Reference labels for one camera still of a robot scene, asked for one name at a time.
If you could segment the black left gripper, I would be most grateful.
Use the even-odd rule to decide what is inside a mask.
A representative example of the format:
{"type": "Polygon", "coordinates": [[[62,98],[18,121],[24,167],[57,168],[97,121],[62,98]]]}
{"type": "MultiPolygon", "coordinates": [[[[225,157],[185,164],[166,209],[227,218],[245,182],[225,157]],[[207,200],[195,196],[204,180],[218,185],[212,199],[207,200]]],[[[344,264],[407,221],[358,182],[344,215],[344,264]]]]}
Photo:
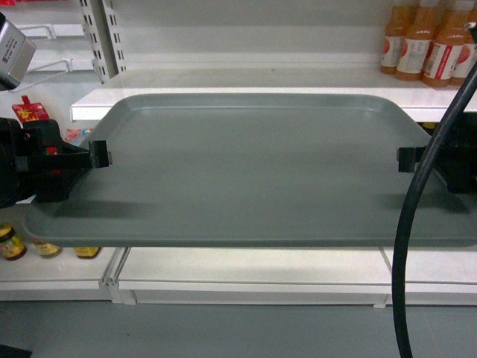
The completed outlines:
{"type": "Polygon", "coordinates": [[[85,169],[113,164],[105,140],[88,141],[88,148],[62,140],[52,119],[26,122],[20,135],[20,198],[40,203],[65,201],[85,169]]]}

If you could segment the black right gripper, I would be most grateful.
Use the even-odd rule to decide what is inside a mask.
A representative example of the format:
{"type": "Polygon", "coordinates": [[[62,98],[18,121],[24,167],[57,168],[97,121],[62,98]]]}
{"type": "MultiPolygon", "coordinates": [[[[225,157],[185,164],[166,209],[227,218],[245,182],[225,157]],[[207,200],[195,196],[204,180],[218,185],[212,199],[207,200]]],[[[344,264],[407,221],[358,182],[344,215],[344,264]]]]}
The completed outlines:
{"type": "MultiPolygon", "coordinates": [[[[424,147],[397,149],[398,172],[414,172],[424,147]]],[[[449,132],[435,169],[451,193],[476,193],[476,112],[464,112],[449,132]]]]}

